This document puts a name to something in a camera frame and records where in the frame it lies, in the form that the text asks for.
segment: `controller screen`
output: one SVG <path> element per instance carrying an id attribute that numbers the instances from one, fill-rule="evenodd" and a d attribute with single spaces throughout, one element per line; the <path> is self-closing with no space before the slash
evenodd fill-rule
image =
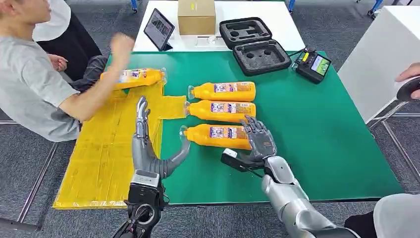
<path id="1" fill-rule="evenodd" d="M 311 69 L 322 76 L 325 76 L 327 73 L 328 66 L 331 62 L 321 56 L 317 56 L 314 60 L 314 63 L 311 66 Z"/>

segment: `cardboard box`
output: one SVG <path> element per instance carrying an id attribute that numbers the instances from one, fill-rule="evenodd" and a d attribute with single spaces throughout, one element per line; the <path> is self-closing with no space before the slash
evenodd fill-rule
<path id="1" fill-rule="evenodd" d="M 179 0 L 178 25 L 180 35 L 214 35 L 214 0 Z"/>

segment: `white table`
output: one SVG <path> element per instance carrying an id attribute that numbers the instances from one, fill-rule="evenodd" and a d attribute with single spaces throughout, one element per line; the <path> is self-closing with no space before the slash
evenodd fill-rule
<path id="1" fill-rule="evenodd" d="M 420 61 L 420 7 L 385 6 L 338 71 L 367 123 L 394 101 L 395 78 Z"/>
<path id="2" fill-rule="evenodd" d="M 277 1 L 215 1 L 216 8 L 216 36 L 220 37 L 219 23 L 224 20 L 259 17 L 261 18 L 273 34 L 273 39 L 278 41 L 286 51 L 298 51 L 305 47 L 298 29 L 290 16 L 284 2 Z M 178 1 L 151 0 L 149 1 L 146 12 L 140 26 L 139 34 L 136 38 L 133 51 L 149 52 L 158 51 L 156 46 L 144 34 L 146 24 L 152 15 L 153 9 L 157 8 L 172 24 L 175 30 L 169 38 L 169 44 L 174 51 L 228 51 L 221 38 L 216 45 L 208 43 L 201 38 L 197 45 L 196 35 L 180 36 L 178 27 Z"/>

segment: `human hand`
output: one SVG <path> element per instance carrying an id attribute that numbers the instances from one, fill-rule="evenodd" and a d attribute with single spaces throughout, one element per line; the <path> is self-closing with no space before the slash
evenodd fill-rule
<path id="1" fill-rule="evenodd" d="M 67 69 L 68 60 L 66 60 L 65 58 L 63 58 L 61 56 L 50 55 L 50 54 L 48 54 L 48 58 L 50 58 L 52 67 L 57 72 L 63 72 Z"/>
<path id="2" fill-rule="evenodd" d="M 420 76 L 420 62 L 413 63 L 408 69 L 402 72 L 395 81 L 401 82 L 409 78 Z M 418 99 L 420 98 L 420 90 L 416 90 L 411 94 L 411 98 Z"/>
<path id="3" fill-rule="evenodd" d="M 114 58 L 112 65 L 117 69 L 125 69 L 134 47 L 134 40 L 122 33 L 116 33 L 111 40 L 111 52 Z"/>

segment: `bottle cap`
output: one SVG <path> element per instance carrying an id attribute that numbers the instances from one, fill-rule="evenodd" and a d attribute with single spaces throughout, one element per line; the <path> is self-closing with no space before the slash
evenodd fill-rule
<path id="1" fill-rule="evenodd" d="M 165 85 L 168 82 L 168 77 L 167 77 L 167 73 L 166 73 L 166 68 L 161 68 L 160 69 L 160 75 L 161 75 L 161 79 L 163 84 Z"/>
<path id="2" fill-rule="evenodd" d="M 194 99 L 194 87 L 192 85 L 188 86 L 188 99 L 192 100 Z"/>
<path id="3" fill-rule="evenodd" d="M 190 115 L 190 105 L 191 105 L 190 102 L 185 101 L 185 103 L 184 103 L 184 115 L 185 115 L 185 117 Z"/>
<path id="4" fill-rule="evenodd" d="M 182 125 L 181 128 L 179 129 L 179 137 L 182 139 L 187 139 L 188 140 L 188 127 L 185 125 Z"/>

